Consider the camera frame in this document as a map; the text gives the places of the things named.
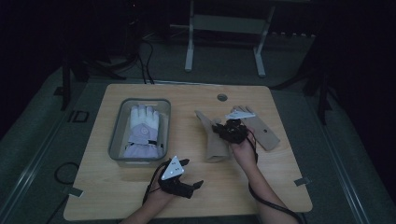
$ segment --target forearm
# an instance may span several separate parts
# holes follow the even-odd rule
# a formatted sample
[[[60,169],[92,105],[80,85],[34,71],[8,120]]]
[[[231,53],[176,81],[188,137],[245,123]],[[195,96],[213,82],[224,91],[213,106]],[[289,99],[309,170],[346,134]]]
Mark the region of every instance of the forearm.
[[[256,167],[246,171],[246,175],[249,185],[257,196],[269,203],[274,203],[281,207],[287,208],[272,190],[271,186],[268,184],[259,168]],[[297,223],[297,220],[294,217],[284,212],[278,211],[268,205],[257,202],[257,206],[263,223]]]
[[[156,217],[165,206],[172,200],[173,195],[164,195],[160,197],[153,197],[146,200],[146,202],[130,216],[125,218],[121,224],[146,224],[154,217]]]
[[[125,218],[121,224],[146,224],[160,213],[161,210],[158,206],[148,207],[143,204],[143,206]]]

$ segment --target dark background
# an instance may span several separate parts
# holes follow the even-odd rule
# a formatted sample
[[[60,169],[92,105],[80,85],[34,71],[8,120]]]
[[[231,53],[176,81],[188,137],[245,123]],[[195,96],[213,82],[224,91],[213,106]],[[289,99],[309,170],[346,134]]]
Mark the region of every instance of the dark background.
[[[123,45],[127,40],[138,45],[134,35],[141,27],[128,27],[131,21],[149,24],[163,38],[169,23],[188,24],[188,1],[100,2],[1,1],[2,137],[44,80],[61,66],[67,46],[107,61],[109,54],[128,54]],[[241,11],[234,1],[213,4],[203,0],[197,9],[260,16],[262,10],[256,6],[260,3],[251,4],[255,7]],[[334,4],[338,3],[279,4],[271,32],[317,36],[304,64],[330,75],[330,85],[395,202],[396,3],[349,0]]]

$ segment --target table leg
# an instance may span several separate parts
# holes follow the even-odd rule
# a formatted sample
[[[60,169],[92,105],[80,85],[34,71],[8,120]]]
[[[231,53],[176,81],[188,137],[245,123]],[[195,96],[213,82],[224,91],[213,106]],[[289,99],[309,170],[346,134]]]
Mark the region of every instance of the table leg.
[[[193,43],[193,33],[194,33],[194,1],[190,0],[190,26],[189,26],[189,45],[187,46],[187,57],[186,65],[184,70],[190,72],[192,70],[192,59],[194,57],[194,43]]]
[[[271,7],[268,14],[267,20],[262,28],[262,36],[260,38],[260,43],[257,47],[253,48],[254,58],[256,60],[256,67],[259,77],[265,77],[264,65],[262,63],[262,47],[264,45],[265,37],[268,35],[268,30],[270,28],[271,19],[274,16],[275,7]]]

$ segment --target white glove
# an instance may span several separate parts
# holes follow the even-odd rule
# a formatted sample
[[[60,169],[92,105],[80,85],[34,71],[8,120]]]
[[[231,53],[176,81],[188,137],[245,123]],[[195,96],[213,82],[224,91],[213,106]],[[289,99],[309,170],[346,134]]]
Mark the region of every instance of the white glove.
[[[131,108],[128,139],[130,144],[125,152],[126,158],[157,159],[163,155],[163,149],[157,147],[160,114],[152,106],[134,105]]]

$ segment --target white object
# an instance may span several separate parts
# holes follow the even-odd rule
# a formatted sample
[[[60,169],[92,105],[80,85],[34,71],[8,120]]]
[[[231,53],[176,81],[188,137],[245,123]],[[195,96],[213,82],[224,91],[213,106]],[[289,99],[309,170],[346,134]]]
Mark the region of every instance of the white object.
[[[178,160],[177,156],[175,156],[169,163],[168,167],[163,173],[163,176],[161,176],[161,180],[169,179],[177,175],[182,175],[183,173],[184,169],[183,167],[181,167],[180,161]]]
[[[255,113],[242,112],[238,110],[234,110],[231,114],[225,116],[226,119],[246,119],[253,117],[256,117]]]

